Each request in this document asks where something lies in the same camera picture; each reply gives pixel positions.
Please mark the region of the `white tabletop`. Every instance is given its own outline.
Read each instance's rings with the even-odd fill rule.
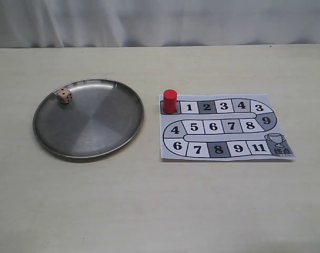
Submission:
[[[123,82],[145,121],[68,163],[36,142],[41,100]],[[294,162],[161,162],[158,95],[266,93]],[[320,252],[320,45],[0,49],[0,252]]]

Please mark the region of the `game board paper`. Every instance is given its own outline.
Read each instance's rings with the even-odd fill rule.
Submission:
[[[178,95],[163,111],[159,95],[161,157],[232,161],[294,159],[266,94]]]

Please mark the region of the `metal plate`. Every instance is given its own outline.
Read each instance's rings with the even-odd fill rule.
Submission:
[[[61,104],[56,89],[38,106],[33,129],[40,144],[54,155],[91,159],[128,143],[144,118],[140,97],[123,83],[85,79],[63,86],[73,99]]]

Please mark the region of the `red game piece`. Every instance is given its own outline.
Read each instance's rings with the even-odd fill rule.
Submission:
[[[174,90],[166,90],[164,92],[164,105],[165,113],[172,114],[176,110],[176,97],[177,93]]]

